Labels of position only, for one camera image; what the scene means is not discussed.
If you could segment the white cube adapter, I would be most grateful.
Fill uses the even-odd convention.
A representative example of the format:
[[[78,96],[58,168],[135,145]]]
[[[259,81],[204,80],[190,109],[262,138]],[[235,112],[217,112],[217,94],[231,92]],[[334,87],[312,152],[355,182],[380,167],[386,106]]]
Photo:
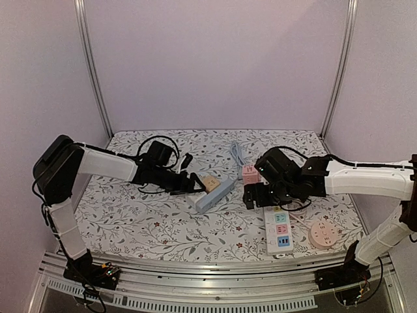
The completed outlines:
[[[198,201],[202,200],[204,198],[204,196],[206,195],[205,192],[199,192],[199,193],[195,193],[195,194],[188,194],[186,196],[186,203],[195,208]]]

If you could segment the pink cube adapter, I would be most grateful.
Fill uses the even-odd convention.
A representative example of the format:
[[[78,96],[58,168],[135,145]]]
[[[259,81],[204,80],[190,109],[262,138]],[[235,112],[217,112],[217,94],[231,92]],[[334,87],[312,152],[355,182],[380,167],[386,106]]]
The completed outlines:
[[[243,165],[242,181],[244,185],[256,184],[261,182],[261,176],[252,164]]]

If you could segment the beige cube adapter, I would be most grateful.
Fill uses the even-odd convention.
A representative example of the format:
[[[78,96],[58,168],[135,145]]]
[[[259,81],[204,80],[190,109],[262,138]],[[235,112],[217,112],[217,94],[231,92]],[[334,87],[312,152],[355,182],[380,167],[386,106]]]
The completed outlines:
[[[219,180],[217,180],[217,178],[213,177],[212,175],[206,175],[201,179],[201,182],[204,184],[205,186],[205,192],[211,193],[213,190],[215,190],[216,188],[218,188],[220,186],[220,182]]]

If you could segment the blue power strip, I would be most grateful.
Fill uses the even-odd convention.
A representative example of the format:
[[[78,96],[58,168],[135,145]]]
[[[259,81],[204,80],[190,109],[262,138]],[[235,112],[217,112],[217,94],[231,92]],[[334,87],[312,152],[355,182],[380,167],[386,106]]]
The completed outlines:
[[[195,210],[203,214],[207,212],[211,207],[216,205],[224,196],[226,196],[235,187],[235,181],[227,179],[216,187],[212,192],[203,196],[195,203]]]

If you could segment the white long power strip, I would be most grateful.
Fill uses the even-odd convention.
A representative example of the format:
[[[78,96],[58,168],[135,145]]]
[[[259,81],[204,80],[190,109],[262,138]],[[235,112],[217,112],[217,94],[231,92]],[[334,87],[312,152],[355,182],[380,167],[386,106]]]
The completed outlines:
[[[294,241],[289,213],[279,206],[265,207],[263,212],[267,254],[269,256],[281,256],[292,253]]]

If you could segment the round pink socket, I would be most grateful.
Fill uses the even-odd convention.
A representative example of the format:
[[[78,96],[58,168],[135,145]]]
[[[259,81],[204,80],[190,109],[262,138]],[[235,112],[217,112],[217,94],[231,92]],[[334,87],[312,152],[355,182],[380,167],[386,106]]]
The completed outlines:
[[[327,221],[316,221],[308,233],[310,243],[320,250],[332,248],[339,239],[336,227]]]

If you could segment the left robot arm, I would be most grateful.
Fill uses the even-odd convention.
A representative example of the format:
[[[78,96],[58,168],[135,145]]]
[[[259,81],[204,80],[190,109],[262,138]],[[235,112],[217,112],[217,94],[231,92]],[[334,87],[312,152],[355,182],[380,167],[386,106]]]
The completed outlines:
[[[73,191],[80,178],[88,183],[94,176],[116,179],[133,185],[158,187],[171,196],[205,191],[196,173],[186,171],[193,157],[180,155],[178,145],[164,135],[145,140],[147,151],[135,155],[116,153],[61,134],[33,167],[32,192],[38,197],[46,225],[59,243],[67,260],[65,278],[103,286],[116,282],[120,269],[112,263],[95,265],[75,218],[78,202]]]

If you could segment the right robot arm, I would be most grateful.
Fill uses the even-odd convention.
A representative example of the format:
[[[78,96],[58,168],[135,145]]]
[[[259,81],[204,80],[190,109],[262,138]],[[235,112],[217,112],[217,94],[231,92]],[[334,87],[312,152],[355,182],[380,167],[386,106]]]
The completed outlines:
[[[327,154],[307,157],[299,166],[283,149],[273,147],[257,159],[255,170],[265,182],[244,187],[242,201],[247,209],[339,194],[382,196],[399,202],[376,230],[350,245],[342,265],[315,272],[319,290],[370,278],[369,266],[378,257],[416,233],[416,155],[384,164],[352,162]]]

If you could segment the floral tablecloth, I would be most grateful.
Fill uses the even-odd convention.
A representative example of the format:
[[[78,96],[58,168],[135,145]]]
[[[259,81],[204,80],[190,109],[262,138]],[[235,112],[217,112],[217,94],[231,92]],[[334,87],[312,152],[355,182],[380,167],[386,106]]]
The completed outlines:
[[[116,133],[108,147],[134,155],[149,148],[152,136],[190,153],[190,172],[221,181],[237,178],[232,143],[239,144],[248,164],[274,146],[286,146],[287,155],[298,164],[303,156],[325,154],[317,135],[305,130],[124,131]],[[237,181],[214,207],[198,213],[185,196],[94,176],[78,204],[76,220],[86,246],[100,254],[208,263],[267,261],[264,213],[248,210],[242,196],[243,186]]]

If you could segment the aluminium front rail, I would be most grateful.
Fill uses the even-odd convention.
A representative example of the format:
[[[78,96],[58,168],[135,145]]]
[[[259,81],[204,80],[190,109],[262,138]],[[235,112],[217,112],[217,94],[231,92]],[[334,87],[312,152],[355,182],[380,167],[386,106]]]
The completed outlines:
[[[320,290],[315,272],[337,266],[340,253],[298,259],[197,263],[94,254],[121,268],[114,290],[100,290],[108,312],[405,312],[389,256],[371,266],[364,301],[347,306],[336,290]]]

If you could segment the right aluminium frame post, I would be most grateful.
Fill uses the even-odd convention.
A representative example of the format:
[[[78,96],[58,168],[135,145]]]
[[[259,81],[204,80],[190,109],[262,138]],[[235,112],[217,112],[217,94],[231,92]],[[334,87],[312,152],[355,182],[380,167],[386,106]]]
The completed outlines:
[[[323,125],[320,131],[320,137],[322,140],[325,140],[327,135],[330,132],[330,127],[334,114],[336,112],[336,107],[338,104],[339,94],[343,85],[343,79],[347,69],[347,64],[349,60],[349,53],[351,50],[352,38],[354,35],[354,26],[356,23],[356,16],[358,11],[358,0],[349,0],[347,5],[347,17],[345,22],[345,30],[343,34],[341,53],[339,56],[338,67],[336,70],[336,77],[333,83],[333,87],[330,93],[330,98],[328,102],[328,107],[324,115]]]

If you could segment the aluminium frame post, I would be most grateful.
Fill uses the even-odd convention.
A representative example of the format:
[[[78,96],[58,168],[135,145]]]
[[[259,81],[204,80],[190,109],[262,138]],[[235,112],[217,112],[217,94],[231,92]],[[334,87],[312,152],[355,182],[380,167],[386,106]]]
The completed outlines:
[[[85,1],[75,0],[74,7],[76,12],[76,19],[78,23],[79,36],[81,40],[81,45],[83,48],[83,53],[85,56],[85,62],[87,65],[87,73],[91,82],[91,87],[93,90],[94,99],[96,102],[96,107],[104,128],[104,132],[109,139],[112,139],[114,133],[111,127],[111,121],[109,114],[104,102],[104,96],[102,88],[100,86],[100,80],[98,77],[96,64],[94,61],[93,47],[91,44],[91,37],[89,34],[89,26],[87,21],[87,12],[85,9]]]
[[[358,11],[358,0],[349,0],[347,5],[347,17],[345,22],[345,30],[343,34],[341,53],[339,56],[338,67],[336,70],[336,77],[333,83],[333,87],[330,93],[330,98],[328,102],[328,107],[324,115],[323,125],[320,131],[320,137],[322,140],[325,140],[327,135],[330,132],[330,127],[334,114],[336,112],[336,107],[338,104],[339,94],[343,85],[343,79],[347,69],[347,64],[349,60],[349,53],[351,50],[352,38],[354,35],[354,26],[356,23],[356,16]]]

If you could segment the left aluminium frame post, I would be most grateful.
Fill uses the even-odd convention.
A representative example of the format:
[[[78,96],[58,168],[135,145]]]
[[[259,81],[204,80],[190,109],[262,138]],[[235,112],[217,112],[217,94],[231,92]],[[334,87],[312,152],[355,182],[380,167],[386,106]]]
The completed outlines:
[[[100,80],[98,77],[96,64],[94,61],[93,47],[91,44],[91,37],[89,34],[89,26],[87,21],[87,12],[85,9],[85,1],[75,0],[74,7],[76,12],[76,19],[78,23],[79,36],[81,40],[81,45],[83,48],[83,53],[85,56],[85,62],[87,65],[87,73],[91,82],[91,87],[93,90],[94,99],[96,102],[96,107],[104,128],[104,132],[109,139],[112,139],[114,133],[111,127],[111,121],[109,114],[104,102],[104,96],[102,88],[100,86]]]

